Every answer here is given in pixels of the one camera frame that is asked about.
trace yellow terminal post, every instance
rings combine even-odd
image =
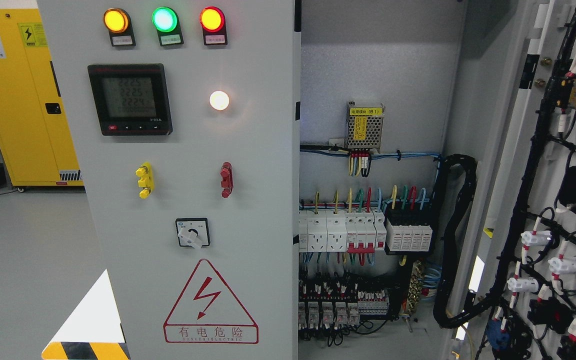
[[[150,196],[151,193],[153,193],[155,190],[155,182],[153,180],[153,167],[151,166],[151,163],[144,162],[141,164],[141,166],[139,166],[139,168],[137,168],[134,174],[139,177],[139,180],[137,180],[137,185],[140,188],[143,188],[139,192],[139,197],[142,199],[148,198],[148,196]]]

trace green indicator light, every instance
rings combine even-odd
[[[173,31],[177,22],[177,14],[170,7],[157,7],[152,12],[152,23],[162,33]]]

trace ventilation grille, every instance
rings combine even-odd
[[[81,170],[61,170],[59,177],[62,182],[77,182],[84,179]]]

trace yellow black hazard stripe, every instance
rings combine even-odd
[[[130,360],[125,342],[51,342],[43,360]]]

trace warning triangle sign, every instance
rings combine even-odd
[[[194,267],[164,323],[169,343],[257,344],[259,327],[208,259]]]

